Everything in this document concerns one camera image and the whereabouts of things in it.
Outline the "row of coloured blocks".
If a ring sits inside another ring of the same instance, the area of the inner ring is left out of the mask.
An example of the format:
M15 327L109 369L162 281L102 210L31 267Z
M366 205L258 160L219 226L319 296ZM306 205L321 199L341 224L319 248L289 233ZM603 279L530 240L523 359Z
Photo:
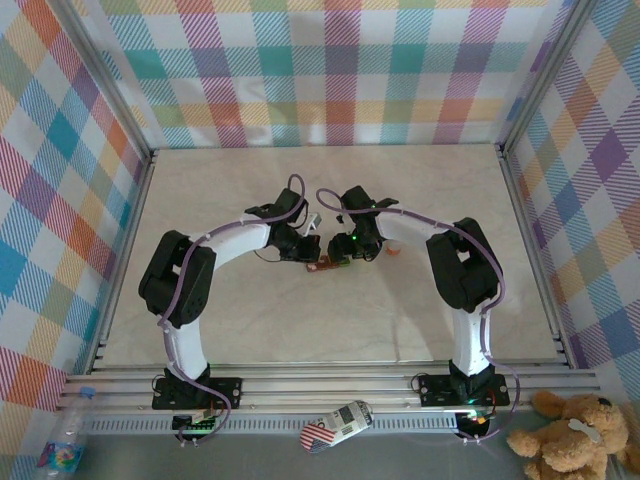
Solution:
M337 268L348 267L349 265L350 260L348 258L334 262L329 258L328 255L321 255L316 262L306 264L305 268L308 273L318 273Z

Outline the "flag print newspaper can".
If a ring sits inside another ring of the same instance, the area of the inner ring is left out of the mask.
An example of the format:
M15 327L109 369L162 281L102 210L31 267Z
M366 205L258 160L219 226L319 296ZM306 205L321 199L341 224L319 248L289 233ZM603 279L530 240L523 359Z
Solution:
M371 406L356 400L305 425L299 441L308 453L320 453L369 429L373 420Z

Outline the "left black electronics board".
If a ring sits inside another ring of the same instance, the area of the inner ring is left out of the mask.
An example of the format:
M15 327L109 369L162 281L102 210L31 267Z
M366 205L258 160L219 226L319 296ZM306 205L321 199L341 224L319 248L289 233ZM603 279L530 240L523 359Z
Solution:
M205 417L203 414L174 415L171 420L173 431L183 430L184 434L205 435L215 429L217 417Z

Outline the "black electronics board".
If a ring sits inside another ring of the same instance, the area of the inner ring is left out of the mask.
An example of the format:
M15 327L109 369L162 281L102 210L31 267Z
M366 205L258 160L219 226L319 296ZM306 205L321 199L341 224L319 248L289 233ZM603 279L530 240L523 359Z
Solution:
M470 416L468 412L456 414L457 433L462 439L476 439L487 435L490 421L485 417Z
M205 435L215 429L217 417L205 417L203 414L174 415L171 420L173 431L183 430L184 434Z

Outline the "right black electronics board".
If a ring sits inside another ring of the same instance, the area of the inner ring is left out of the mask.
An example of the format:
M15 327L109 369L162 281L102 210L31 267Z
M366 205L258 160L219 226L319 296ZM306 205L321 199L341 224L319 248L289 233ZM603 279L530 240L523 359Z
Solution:
M476 439L487 435L490 421L485 417L470 416L468 412L456 414L457 433L462 439Z

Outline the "clear plastic water bottle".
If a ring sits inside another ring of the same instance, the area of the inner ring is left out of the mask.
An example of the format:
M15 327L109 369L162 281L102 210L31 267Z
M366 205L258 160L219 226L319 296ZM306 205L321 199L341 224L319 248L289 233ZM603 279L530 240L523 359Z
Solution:
M36 467L36 480L70 480L75 474L86 444L85 421L96 391L81 387L79 395L59 412Z

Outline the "brown teddy bear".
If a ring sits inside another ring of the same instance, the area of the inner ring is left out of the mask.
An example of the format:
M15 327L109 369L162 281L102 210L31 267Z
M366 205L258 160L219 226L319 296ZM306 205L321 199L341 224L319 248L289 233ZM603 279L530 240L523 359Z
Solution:
M528 480L606 480L611 457L640 475L640 446L633 443L621 408L596 395L560 397L539 391L532 398L538 414L550 420L535 430L514 430L511 450L528 462Z

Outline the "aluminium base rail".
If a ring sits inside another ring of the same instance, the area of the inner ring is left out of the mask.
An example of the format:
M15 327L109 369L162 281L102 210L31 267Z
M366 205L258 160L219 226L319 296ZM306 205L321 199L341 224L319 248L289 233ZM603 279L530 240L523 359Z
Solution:
M591 370L562 363L515 364L521 384L520 405L526 407L539 390L560 396L602 392ZM443 362L360 362L308 364L228 364L213 367L214 377L243 380L241 413L324 413L353 400L369 403L376 413L417 412L421 409L416 374L445 374ZM96 389L94 406L106 413L151 413L152 381L160 365L97 368L67 379L58 401L63 409L83 386Z

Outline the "aluminium left table rail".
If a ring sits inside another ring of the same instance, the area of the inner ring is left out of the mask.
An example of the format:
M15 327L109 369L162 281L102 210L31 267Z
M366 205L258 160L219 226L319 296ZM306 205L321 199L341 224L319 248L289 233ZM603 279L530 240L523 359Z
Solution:
M113 281L109 287L106 303L97 322L87 359L84 361L82 369L80 370L82 374L90 374L93 371L94 363L100 357L99 351L105 347L108 342L158 154L159 150L153 149L150 156L145 160L141 170L141 183L135 196L135 202L132 206L130 218L125 230L121 255L115 264Z

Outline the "aluminium table rail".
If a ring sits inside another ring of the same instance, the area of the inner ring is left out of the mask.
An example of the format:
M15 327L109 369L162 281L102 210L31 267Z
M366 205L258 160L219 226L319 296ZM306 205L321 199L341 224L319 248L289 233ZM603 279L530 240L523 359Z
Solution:
M496 144L495 150L516 216L520 234L524 242L525 251L536 283L538 295L542 302L551 336L558 353L559 362L567 368L573 369L575 367L573 354L571 352L571 348L566 343L564 327L561 323L558 305L551 283L546 276L543 259L537 244L537 238L533 227L529 222L524 197L519 190L516 177L511 169L508 155L504 151L504 147L501 144Z
M97 322L87 359L84 361L82 369L80 370L82 374L90 374L93 371L94 363L100 357L99 351L105 347L108 342L158 154L159 150L153 149L150 156L145 160L141 170L141 183L135 196L135 202L132 206L130 218L125 230L121 255L115 264L113 281L109 287L106 303Z

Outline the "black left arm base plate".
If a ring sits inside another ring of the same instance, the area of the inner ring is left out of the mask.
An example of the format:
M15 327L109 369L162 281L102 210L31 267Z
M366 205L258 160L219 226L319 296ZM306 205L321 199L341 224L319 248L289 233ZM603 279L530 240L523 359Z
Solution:
M225 396L232 409L238 409L242 395L242 379L232 377L209 377L199 379L209 390ZM211 407L221 409L225 401L202 388L195 387L174 377L156 377L152 381L153 410L204 410Z

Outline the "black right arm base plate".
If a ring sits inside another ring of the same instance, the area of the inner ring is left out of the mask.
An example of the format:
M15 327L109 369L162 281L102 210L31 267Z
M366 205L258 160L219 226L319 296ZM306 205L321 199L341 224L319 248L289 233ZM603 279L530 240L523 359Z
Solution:
M508 406L511 403L506 380L496 374L488 382L467 391L462 381L450 375L420 375L418 394L422 407L431 406Z

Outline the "aluminium left frame post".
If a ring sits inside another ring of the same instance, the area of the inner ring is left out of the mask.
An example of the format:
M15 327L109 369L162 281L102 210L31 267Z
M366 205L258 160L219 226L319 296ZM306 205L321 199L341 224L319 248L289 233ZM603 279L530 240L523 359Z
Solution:
M124 96L108 69L103 56L87 32L81 17L71 0L46 0L61 26L68 34L79 56L86 65L98 89L113 109L114 115L121 122L124 131L129 135L146 163L153 160L154 150L149 146L141 128L129 109Z

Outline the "aluminium frame post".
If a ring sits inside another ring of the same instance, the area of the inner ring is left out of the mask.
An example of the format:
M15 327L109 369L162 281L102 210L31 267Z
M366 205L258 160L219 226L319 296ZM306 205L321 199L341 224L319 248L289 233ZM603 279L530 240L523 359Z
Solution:
M524 135L536 109L555 80L597 2L598 0L572 0L565 20L558 29L558 34L539 62L531 88L516 110L514 119L507 123L508 129L496 143L496 151L502 158L508 157Z
M98 89L113 109L114 115L121 122L124 131L129 135L146 163L153 160L154 150L149 146L141 128L129 109L124 96L108 69L103 56L87 32L81 17L71 0L46 0L61 26L68 34L79 56L86 65Z

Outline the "aluminium right frame post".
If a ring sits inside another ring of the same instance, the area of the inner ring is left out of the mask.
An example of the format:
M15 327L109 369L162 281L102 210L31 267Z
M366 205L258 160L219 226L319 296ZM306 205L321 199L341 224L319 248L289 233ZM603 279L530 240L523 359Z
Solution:
M572 0L565 20L558 29L558 34L539 62L531 88L516 110L514 119L507 123L508 129L496 143L496 151L502 158L508 157L524 135L536 109L555 80L597 2L598 0Z

